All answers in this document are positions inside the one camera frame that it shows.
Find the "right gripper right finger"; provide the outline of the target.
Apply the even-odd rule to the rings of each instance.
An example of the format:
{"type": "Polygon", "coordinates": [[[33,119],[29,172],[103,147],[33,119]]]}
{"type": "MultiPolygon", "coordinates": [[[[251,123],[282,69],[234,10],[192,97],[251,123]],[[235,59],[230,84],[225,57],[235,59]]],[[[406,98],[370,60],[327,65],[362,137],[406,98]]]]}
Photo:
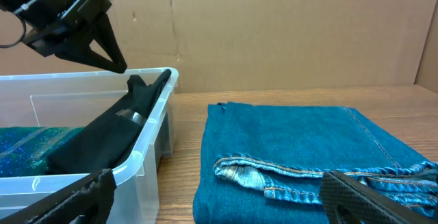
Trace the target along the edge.
{"type": "Polygon", "coordinates": [[[323,174],[320,198],[331,224],[437,224],[339,171],[323,174]]]}

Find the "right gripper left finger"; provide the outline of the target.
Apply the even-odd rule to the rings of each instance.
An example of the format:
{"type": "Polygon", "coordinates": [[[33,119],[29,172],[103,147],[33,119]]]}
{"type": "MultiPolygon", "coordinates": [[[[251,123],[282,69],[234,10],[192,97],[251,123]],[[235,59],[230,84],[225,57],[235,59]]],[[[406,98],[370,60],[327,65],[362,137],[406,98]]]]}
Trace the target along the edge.
{"type": "Polygon", "coordinates": [[[106,224],[115,190],[112,170],[101,169],[1,219],[1,224],[106,224]]]}

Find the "black cloth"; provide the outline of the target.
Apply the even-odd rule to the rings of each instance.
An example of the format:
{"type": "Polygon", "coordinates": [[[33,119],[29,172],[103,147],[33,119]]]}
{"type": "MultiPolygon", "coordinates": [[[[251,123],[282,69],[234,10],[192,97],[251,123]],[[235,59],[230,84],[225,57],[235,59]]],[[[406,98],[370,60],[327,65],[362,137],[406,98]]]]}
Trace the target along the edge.
{"type": "Polygon", "coordinates": [[[170,76],[171,70],[166,69],[152,84],[139,75],[130,76],[127,94],[49,154],[45,173],[93,173],[122,164],[170,76]]]}

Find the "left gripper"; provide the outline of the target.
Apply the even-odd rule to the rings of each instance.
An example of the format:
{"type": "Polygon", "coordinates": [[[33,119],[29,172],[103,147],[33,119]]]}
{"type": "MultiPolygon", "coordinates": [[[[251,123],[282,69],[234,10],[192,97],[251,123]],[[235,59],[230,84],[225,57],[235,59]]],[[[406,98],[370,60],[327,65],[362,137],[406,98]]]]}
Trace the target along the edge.
{"type": "Polygon", "coordinates": [[[40,55],[124,73],[127,63],[107,11],[110,0],[12,0],[23,26],[19,42],[40,55]]]}

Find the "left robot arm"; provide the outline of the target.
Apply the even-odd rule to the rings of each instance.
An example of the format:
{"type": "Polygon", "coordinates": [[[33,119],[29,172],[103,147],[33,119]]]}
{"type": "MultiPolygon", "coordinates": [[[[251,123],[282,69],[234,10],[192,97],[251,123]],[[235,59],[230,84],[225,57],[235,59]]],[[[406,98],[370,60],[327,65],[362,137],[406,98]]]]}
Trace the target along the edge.
{"type": "Polygon", "coordinates": [[[127,63],[107,15],[111,5],[112,0],[1,0],[1,10],[32,28],[19,42],[41,56],[124,73],[127,63]]]}

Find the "blue green sparkly fabric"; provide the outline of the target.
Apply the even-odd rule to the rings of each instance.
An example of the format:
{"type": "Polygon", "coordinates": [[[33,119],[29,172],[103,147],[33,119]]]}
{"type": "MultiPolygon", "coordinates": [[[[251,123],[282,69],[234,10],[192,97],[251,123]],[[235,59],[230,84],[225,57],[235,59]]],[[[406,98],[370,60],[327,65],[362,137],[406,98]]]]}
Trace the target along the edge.
{"type": "Polygon", "coordinates": [[[82,127],[2,127],[1,176],[44,175],[47,158],[82,127]]]}

